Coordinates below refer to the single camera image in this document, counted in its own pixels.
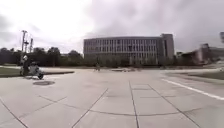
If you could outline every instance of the pole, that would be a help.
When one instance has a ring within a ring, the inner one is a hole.
[[[26,30],[22,30],[22,33],[23,33],[23,37],[22,37],[22,51],[21,51],[21,58],[20,58],[20,60],[22,60],[22,58],[23,58],[24,43],[25,43],[25,37],[26,37],[27,31]]]
[[[33,38],[31,38],[30,40],[30,53],[32,52],[32,49],[33,49]]]

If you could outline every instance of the building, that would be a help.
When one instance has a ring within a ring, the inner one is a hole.
[[[160,64],[174,56],[172,34],[158,37],[107,37],[84,40],[84,58],[102,63]]]
[[[222,43],[224,43],[224,32],[220,32],[220,37],[221,37]]]
[[[205,65],[224,58],[224,48],[210,47],[209,44],[202,44],[199,49],[183,53],[182,59],[194,65]]]

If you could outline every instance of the roof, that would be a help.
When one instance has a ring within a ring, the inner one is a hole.
[[[162,39],[160,36],[147,37],[147,36],[120,36],[120,37],[99,37],[89,38],[84,40],[109,40],[109,39]]]

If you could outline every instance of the plaza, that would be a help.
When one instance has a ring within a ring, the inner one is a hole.
[[[75,73],[44,80],[0,78],[0,128],[224,126],[221,85],[170,77],[174,71],[166,70],[69,70]]]

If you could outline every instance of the green tree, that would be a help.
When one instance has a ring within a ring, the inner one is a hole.
[[[51,47],[47,51],[47,65],[53,67],[59,66],[60,56],[61,56],[60,50],[57,47]]]

